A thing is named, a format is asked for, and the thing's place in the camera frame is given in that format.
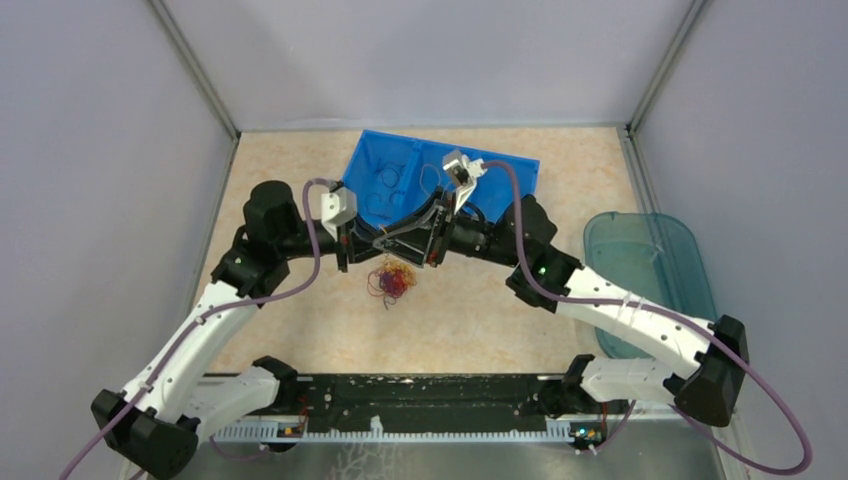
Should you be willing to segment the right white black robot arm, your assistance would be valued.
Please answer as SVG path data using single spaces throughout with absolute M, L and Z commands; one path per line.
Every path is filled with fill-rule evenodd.
M 437 190 L 411 215 L 375 233 L 374 248 L 417 266 L 447 253 L 513 267 L 506 286 L 534 308 L 585 322 L 633 344 L 645 359 L 586 356 L 563 385 L 576 412 L 610 400 L 667 403 L 695 422 L 730 424 L 751 375 L 744 324 L 728 315 L 686 315 L 604 278 L 552 244 L 557 231 L 532 195 L 514 199 L 495 222 L 470 220 L 455 196 Z

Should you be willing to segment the coloured wire ball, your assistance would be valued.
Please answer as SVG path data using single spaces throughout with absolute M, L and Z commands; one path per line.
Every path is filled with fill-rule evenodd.
M 404 262 L 385 259 L 367 276 L 366 289 L 370 296 L 379 298 L 388 310 L 411 288 L 417 285 L 417 276 Z

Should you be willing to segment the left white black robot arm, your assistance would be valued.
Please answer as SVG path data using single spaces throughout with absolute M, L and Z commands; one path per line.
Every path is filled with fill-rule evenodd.
M 173 479 L 228 424 L 265 407 L 292 411 L 300 399 L 297 374 L 274 358 L 260 359 L 210 394 L 196 388 L 263 306 L 309 288 L 323 256 L 345 256 L 358 217 L 356 195 L 340 181 L 311 179 L 299 200 L 282 181 L 254 187 L 230 249 L 178 330 L 122 388 L 93 399 L 94 440 L 144 474 Z

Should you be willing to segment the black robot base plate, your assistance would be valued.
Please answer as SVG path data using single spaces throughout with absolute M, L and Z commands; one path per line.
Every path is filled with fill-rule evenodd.
M 283 386 L 260 415 L 304 419 L 309 433 L 360 433 L 378 418 L 387 433 L 536 433 L 569 415 L 622 414 L 561 374 L 309 374 Z

